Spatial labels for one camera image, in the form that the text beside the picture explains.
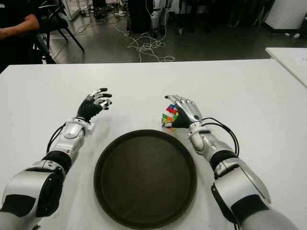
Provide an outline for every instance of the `chair leg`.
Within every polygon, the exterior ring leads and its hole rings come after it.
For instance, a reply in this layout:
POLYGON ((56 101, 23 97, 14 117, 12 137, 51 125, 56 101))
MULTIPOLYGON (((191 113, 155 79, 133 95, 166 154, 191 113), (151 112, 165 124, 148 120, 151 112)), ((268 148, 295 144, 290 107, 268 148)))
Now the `chair leg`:
POLYGON ((78 40, 75 38, 75 36, 72 34, 72 32, 71 32, 68 28, 65 28, 65 30, 69 33, 69 35, 73 38, 73 40, 75 41, 75 43, 77 43, 77 45, 80 47, 80 49, 84 52, 84 48, 83 48, 82 45, 78 42, 78 40))
POLYGON ((58 32, 62 35, 62 37, 65 38, 66 41, 68 41, 67 37, 63 34, 63 32, 61 30, 58 30, 58 32))
POLYGON ((47 48, 50 49, 50 33, 47 33, 47 48))

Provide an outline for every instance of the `rubik's cube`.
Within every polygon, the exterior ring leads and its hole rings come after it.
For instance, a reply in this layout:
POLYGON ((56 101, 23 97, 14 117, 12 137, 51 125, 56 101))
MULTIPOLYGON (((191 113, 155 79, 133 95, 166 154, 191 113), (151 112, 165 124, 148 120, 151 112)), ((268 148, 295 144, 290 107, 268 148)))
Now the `rubik's cube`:
POLYGON ((178 111, 173 104, 170 104, 166 111, 162 114, 162 123, 169 123, 176 120, 178 117, 178 111))

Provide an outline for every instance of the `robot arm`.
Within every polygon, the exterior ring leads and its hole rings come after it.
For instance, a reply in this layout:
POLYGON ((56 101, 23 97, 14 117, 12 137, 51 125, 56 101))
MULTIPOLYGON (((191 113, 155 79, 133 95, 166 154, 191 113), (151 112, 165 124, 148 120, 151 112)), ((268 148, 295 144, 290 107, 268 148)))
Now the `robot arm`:
POLYGON ((227 220, 242 230, 297 230, 284 215, 270 206, 271 198, 262 180, 224 142, 204 127, 197 105, 186 98, 166 96, 179 116, 166 127, 188 128, 195 151, 211 165, 215 182, 213 196, 227 220))
POLYGON ((7 185, 0 209, 0 230, 32 230, 42 217, 59 206, 65 176, 78 157, 84 137, 93 131, 90 119, 108 109, 112 95, 106 88, 89 94, 77 116, 68 119, 59 130, 59 138, 40 161, 16 174, 7 185))

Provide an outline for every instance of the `black joint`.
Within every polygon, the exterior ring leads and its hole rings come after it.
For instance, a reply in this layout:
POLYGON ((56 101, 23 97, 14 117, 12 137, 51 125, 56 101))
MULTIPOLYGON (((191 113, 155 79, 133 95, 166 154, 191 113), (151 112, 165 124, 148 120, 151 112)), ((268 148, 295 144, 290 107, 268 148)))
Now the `black joint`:
POLYGON ((64 176, 52 173, 44 182, 37 203, 37 217, 48 217, 59 207, 64 176))
POLYGON ((58 163, 60 166, 63 167, 66 174, 71 168, 71 158, 65 152, 62 151, 51 151, 50 153, 48 153, 47 156, 42 159, 42 161, 43 160, 54 161, 58 163))
POLYGON ((212 169, 215 170, 219 163, 229 158, 238 158, 238 156, 236 156, 234 152, 229 150, 218 151, 211 157, 210 165, 212 169))
POLYGON ((26 216, 33 208, 35 198, 28 195, 7 195, 0 212, 9 212, 18 217, 26 216))
POLYGON ((231 206, 231 210, 239 223, 256 212, 268 209, 258 195, 248 195, 231 206))
POLYGON ((220 210, 222 211, 224 217, 232 222, 232 223, 236 223, 236 218, 233 215, 233 213, 231 212, 231 210, 228 208, 228 206, 226 205, 226 203, 224 202, 224 200, 222 199, 221 195, 219 194, 218 190, 215 187, 215 184, 212 185, 211 187, 211 191, 212 194, 218 204, 218 206, 220 207, 220 210))

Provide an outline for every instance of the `person's arm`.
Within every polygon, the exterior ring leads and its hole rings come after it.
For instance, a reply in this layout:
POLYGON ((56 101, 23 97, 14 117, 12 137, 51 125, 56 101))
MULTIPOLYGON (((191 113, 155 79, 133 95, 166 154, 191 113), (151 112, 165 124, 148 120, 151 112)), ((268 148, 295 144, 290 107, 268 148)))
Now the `person's arm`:
POLYGON ((25 16, 24 22, 7 28, 0 28, 0 40, 20 35, 33 30, 39 30, 39 23, 34 14, 25 16))

